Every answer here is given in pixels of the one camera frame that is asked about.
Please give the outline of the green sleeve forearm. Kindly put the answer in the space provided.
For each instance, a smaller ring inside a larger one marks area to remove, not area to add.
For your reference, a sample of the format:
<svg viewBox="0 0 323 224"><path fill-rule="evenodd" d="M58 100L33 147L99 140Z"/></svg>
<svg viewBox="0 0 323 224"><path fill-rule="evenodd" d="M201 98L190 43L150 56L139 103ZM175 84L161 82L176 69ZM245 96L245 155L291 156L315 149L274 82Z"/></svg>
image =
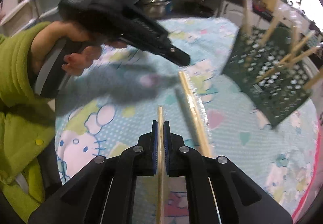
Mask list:
<svg viewBox="0 0 323 224"><path fill-rule="evenodd" d="M37 157L55 136L54 112L30 85L29 50L48 25L1 35L1 191L24 222L45 201Z"/></svg>

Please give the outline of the person left hand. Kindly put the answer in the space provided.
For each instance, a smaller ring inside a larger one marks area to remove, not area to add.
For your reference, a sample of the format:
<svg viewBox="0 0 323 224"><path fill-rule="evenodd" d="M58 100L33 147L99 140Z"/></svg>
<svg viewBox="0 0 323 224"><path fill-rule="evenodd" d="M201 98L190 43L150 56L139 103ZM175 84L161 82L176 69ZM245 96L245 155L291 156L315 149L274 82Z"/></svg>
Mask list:
<svg viewBox="0 0 323 224"><path fill-rule="evenodd" d="M46 56L54 47L57 40L67 37L74 42L86 42L95 39L80 24L73 22L55 21L41 30L33 39L30 47L29 65L34 74L41 70ZM92 63L99 59L102 49L99 46L89 46L81 53L73 53L64 57L62 69L69 75L80 76Z"/></svg>

